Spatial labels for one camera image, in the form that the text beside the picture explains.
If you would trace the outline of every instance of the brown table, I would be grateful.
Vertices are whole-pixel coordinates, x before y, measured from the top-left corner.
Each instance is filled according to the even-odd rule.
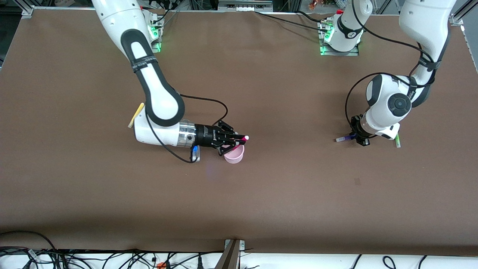
[[[368,26],[412,42],[397,16]],[[166,78],[227,103],[226,122],[250,136],[240,164],[204,148],[189,165],[126,127],[144,96],[95,12],[35,10],[0,72],[0,231],[42,232],[57,248],[208,251],[237,237],[257,252],[476,254],[478,76],[451,34],[429,100],[401,122],[402,148],[361,147],[334,143],[349,132],[348,90],[372,72],[408,74],[416,51],[365,34],[358,57],[320,56],[314,30],[179,13],[157,54]],[[367,107],[365,86],[351,115]],[[196,123],[223,113],[185,102]]]

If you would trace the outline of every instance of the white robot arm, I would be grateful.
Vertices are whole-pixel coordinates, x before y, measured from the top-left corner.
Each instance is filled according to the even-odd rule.
[[[353,13],[356,1],[360,1],[360,7],[367,7],[369,2],[352,1],[352,5],[347,6],[342,16]],[[419,106],[428,98],[436,69],[440,66],[448,43],[448,16],[455,2],[456,0],[405,1],[399,17],[400,27],[422,47],[425,54],[421,54],[418,68],[412,76],[380,74],[368,84],[366,98],[369,108],[363,116],[351,119],[351,135],[355,135],[357,143],[367,146],[368,138],[373,135],[395,139],[400,128],[398,122],[408,115],[411,108]],[[338,39],[343,35],[336,34],[333,37],[339,43]]]
[[[190,161],[182,159],[186,162],[199,160],[199,146],[216,148],[223,155],[245,144],[246,136],[234,132],[223,121],[210,126],[182,120],[183,99],[164,78],[151,49],[148,19],[136,0],[93,0],[93,6],[113,43],[130,61],[144,90],[145,106],[134,120],[138,141],[166,149],[165,145],[190,147]]]

